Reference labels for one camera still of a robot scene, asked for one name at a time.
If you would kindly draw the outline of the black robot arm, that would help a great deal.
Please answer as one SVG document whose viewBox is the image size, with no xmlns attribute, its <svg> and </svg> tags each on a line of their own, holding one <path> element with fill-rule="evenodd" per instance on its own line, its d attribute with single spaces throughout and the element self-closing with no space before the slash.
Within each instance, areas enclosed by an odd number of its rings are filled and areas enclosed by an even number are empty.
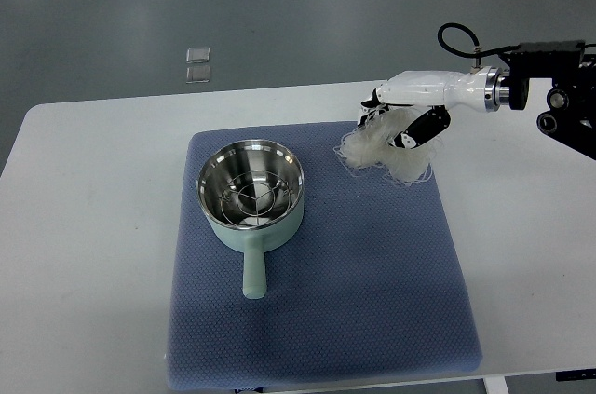
<svg viewBox="0 0 596 394">
<path fill-rule="evenodd" d="M 526 106 L 530 81 L 547 78 L 548 110 L 536 126 L 552 140 L 595 157 L 595 55 L 584 40 L 521 43 L 497 56 L 508 69 L 500 84 L 499 99 L 512 110 Z"/>
</svg>

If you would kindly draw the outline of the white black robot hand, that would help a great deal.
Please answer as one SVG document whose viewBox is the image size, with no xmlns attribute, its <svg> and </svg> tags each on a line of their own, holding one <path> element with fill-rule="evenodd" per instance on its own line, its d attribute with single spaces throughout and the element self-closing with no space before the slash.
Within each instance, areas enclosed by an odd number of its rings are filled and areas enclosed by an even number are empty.
<svg viewBox="0 0 596 394">
<path fill-rule="evenodd" d="M 360 104 L 358 126 L 366 126 L 390 110 L 426 107 L 423 114 L 387 141 L 393 147 L 415 149 L 449 127 L 449 110 L 456 105 L 488 113 L 507 105 L 507 77 L 507 72 L 494 67 L 471 73 L 405 71 L 375 88 Z"/>
</svg>

